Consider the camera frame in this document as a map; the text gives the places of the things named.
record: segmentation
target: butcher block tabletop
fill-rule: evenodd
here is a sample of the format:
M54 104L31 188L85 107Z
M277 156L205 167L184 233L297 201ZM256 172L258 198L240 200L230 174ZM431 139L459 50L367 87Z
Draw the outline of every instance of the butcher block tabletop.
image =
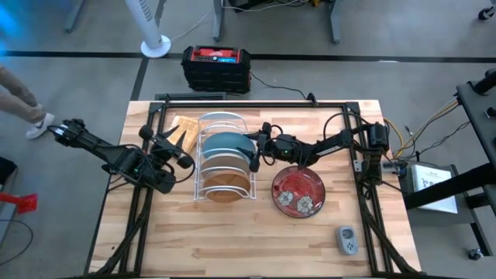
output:
M379 101L353 101L360 104L361 115L369 122L383 123ZM130 102L120 143L141 146L138 132L146 123L150 102ZM234 112L241 115L249 131L261 129L263 122L277 124L284 133L301 141L322 139L327 118L339 108L168 108L164 130L176 115L197 119L207 112ZM158 114L154 129L158 123ZM327 126L327 136L344 129L343 117ZM195 148L190 154L195 158ZM367 248L363 236L357 189L353 179L350 151L340 150L322 157L310 166L325 185L322 210L306 219L294 219L280 212L271 196L275 175L289 166L277 161L269 167L260 161L257 173L257 199L242 198L229 204L193 200L195 176L176 184L167 195L153 194L146 235L141 276L143 277L342 277L370 276ZM183 178L190 170L176 169ZM399 187L393 174L383 180ZM109 187L121 184L119 180ZM399 191L377 187L387 236L399 253L420 270L412 230ZM88 272L102 267L125 235L133 186L110 191L103 205L95 232ZM344 256L336 245L335 231L340 226L355 229L358 254ZM128 268L135 260L135 238ZM379 270L384 270L381 248L373 234Z

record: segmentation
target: blue plate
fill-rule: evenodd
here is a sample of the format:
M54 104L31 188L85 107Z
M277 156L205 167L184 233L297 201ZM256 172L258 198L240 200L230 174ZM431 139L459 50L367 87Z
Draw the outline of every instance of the blue plate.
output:
M205 140L205 142L203 143L203 154L205 158L209 158L212 155L221 154L221 153L233 153L239 155L239 152L234 151L237 150L237 147L255 153L255 145L252 143L250 139L248 139L242 134L224 132L210 136L208 139ZM218 148L229 148L233 151L216 150L207 153L205 152Z

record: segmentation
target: concrete floor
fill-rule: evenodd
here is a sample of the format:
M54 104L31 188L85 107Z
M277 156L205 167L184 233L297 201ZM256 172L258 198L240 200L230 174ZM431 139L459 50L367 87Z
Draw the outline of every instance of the concrete floor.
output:
M63 24L69 2L7 0L20 33L0 29L5 50L137 52L140 32L123 1L87 0L74 33ZM159 1L150 1L155 11ZM343 4L343 41L330 43L325 7L277 8L234 14L226 11L224 40L218 45L244 47L252 53L381 55L425 57L494 57L496 20L479 22L488 1L347 0ZM167 0L160 29L174 37L212 9L212 1ZM172 51L189 45L212 45L212 14ZM124 123L140 59L0 57L58 120L82 118L101 138L116 143ZM190 92L179 60L150 61L139 99L159 93ZM252 71L267 83L313 92L319 99L379 99L385 117L398 127L420 126L453 97L455 86L481 78L494 64L261 61ZM256 81L246 99L299 99L291 91L264 88ZM81 150L63 148L45 135L24 140L27 125L0 114L0 156L20 167L13 192L37 192L36 212L16 216L35 233L18 259L0 267L0 277L54 278L82 274L108 176L101 162ZM451 133L467 117L461 108L432 124L418 141L427 147ZM391 140L393 148L398 141ZM486 162L469 126L422 156L436 164L455 164L463 172ZM477 210L493 247L494 214ZM433 275L493 278L494 258L467 260L464 250L477 246L468 225L412 227L422 269ZM0 262L28 240L23 227L9 228L0 246Z

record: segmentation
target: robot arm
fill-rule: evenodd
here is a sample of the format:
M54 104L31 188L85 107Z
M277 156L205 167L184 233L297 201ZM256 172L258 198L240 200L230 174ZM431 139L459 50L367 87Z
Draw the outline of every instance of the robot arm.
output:
M190 157L182 157L181 141L173 145L167 140L171 131L153 136L153 130L142 127L139 135L145 140L154 141L151 154L145 154L139 146L133 144L112 145L91 134L81 119L64 120L63 125L50 130L55 140L65 146L82 148L105 161L102 169L109 174L121 174L126 181L134 185L142 185L169 193L176 183L174 169L162 170L170 158L177 159L179 166L188 168L193 164Z
M270 137L272 126L265 122L262 129L245 136L257 142L256 153L239 149L247 155L250 161L250 170L257 172L260 167L260 157L272 157L274 160L283 160L288 163L297 163L298 167L309 167L321 157L335 153L344 148L354 149L364 155L362 166L363 179L369 184L379 185L381 177L381 157L389 150L388 132L386 127L379 123L364 124L355 129L344 129L340 133L323 141L309 144L298 140L295 136L279 134ZM367 136L367 147L361 146L353 137L361 132Z

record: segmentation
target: white sneaker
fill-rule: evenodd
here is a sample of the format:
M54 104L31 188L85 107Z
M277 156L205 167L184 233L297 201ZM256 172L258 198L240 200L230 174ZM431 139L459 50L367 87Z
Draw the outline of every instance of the white sneaker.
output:
M34 123L31 126L31 129L26 133L26 138L28 140L34 140L35 138L43 135L43 133L47 130L47 127L52 125L55 116L53 114L47 113L45 115L45 119L40 122Z

